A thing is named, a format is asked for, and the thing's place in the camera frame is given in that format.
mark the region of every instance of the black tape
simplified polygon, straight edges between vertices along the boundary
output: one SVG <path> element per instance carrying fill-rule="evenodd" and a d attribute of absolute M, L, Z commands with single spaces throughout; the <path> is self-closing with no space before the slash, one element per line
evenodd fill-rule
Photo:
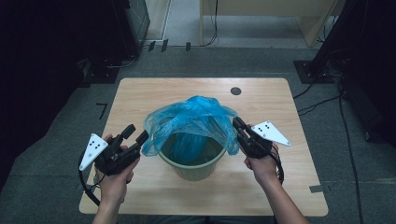
<path fill-rule="evenodd" d="M 151 42 L 151 44 L 149 44 L 148 51 L 154 50 L 154 47 L 155 47 L 155 41 L 153 41 L 153 42 Z"/>
<path fill-rule="evenodd" d="M 191 49 L 191 42 L 186 43 L 186 51 L 189 51 Z"/>
<path fill-rule="evenodd" d="M 168 39 L 165 39 L 163 41 L 163 48 L 161 49 L 161 52 L 166 51 L 166 48 L 168 47 Z"/>
<path fill-rule="evenodd" d="M 311 193 L 323 192 L 323 187 L 321 185 L 309 186 L 309 189 L 311 190 Z"/>

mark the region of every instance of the light wood surface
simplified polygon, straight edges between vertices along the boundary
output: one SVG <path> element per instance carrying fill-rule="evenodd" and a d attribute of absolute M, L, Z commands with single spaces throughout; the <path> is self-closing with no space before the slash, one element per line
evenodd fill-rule
<path fill-rule="evenodd" d="M 204 44 L 204 16 L 214 16 L 216 0 L 200 0 L 200 38 Z M 218 15 L 296 17 L 306 45 L 313 47 L 331 15 L 345 0 L 219 0 Z"/>
<path fill-rule="evenodd" d="M 231 88 L 242 90 L 232 95 Z M 325 216 L 328 207 L 322 192 L 311 193 L 319 185 L 318 175 L 304 137 L 304 131 L 290 88 L 283 78 L 126 78 L 121 81 L 104 130 L 117 134 L 130 123 L 136 132 L 125 144 L 131 145 L 143 131 L 143 121 L 152 111 L 187 100 L 194 95 L 214 97 L 238 112 L 250 124 L 271 120 L 291 141 L 279 145 L 285 171 L 284 188 L 305 216 Z M 270 216 L 264 192 L 244 164 L 239 152 L 227 153 L 214 173 L 198 182 L 180 178 L 159 156 L 141 157 L 128 185 L 122 214 Z M 88 183 L 92 183 L 93 171 Z M 79 209 L 96 213 L 97 207 L 85 195 Z"/>

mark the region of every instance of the plastic bag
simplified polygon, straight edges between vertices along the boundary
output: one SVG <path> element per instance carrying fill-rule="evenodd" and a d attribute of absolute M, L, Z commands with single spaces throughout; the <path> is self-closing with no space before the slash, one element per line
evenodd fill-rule
<path fill-rule="evenodd" d="M 186 163 L 194 160 L 205 147 L 207 138 L 213 138 L 230 155 L 238 152 L 236 130 L 230 117 L 237 113 L 227 106 L 220 105 L 215 98 L 193 96 L 187 101 L 162 107 L 144 121 L 148 131 L 148 141 L 143 145 L 142 153 L 155 156 L 163 144 L 176 134 L 172 160 Z"/>

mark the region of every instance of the desk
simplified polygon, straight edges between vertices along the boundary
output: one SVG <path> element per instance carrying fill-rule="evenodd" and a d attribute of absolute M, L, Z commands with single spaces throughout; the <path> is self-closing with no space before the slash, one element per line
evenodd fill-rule
<path fill-rule="evenodd" d="M 204 44 L 204 16 L 214 16 L 216 0 L 200 0 L 200 44 Z M 313 47 L 330 16 L 341 12 L 346 0 L 219 0 L 219 16 L 296 17 L 306 45 Z"/>
<path fill-rule="evenodd" d="M 241 89 L 232 95 L 233 87 Z M 152 111 L 193 95 L 215 97 L 222 105 L 236 110 L 251 124 L 271 120 L 291 141 L 279 145 L 285 171 L 284 188 L 305 216 L 325 216 L 328 207 L 322 192 L 311 193 L 319 185 L 318 175 L 290 88 L 283 78 L 125 78 L 121 81 L 105 127 L 118 134 L 130 123 L 136 132 L 124 141 L 130 146 L 143 131 L 143 121 Z M 214 173 L 198 182 L 180 178 L 159 156 L 142 156 L 128 185 L 122 214 L 271 216 L 272 210 L 253 173 L 239 152 L 227 153 L 218 161 Z M 91 171 L 88 183 L 92 183 Z M 96 213 L 97 207 L 83 195 L 79 210 Z"/>

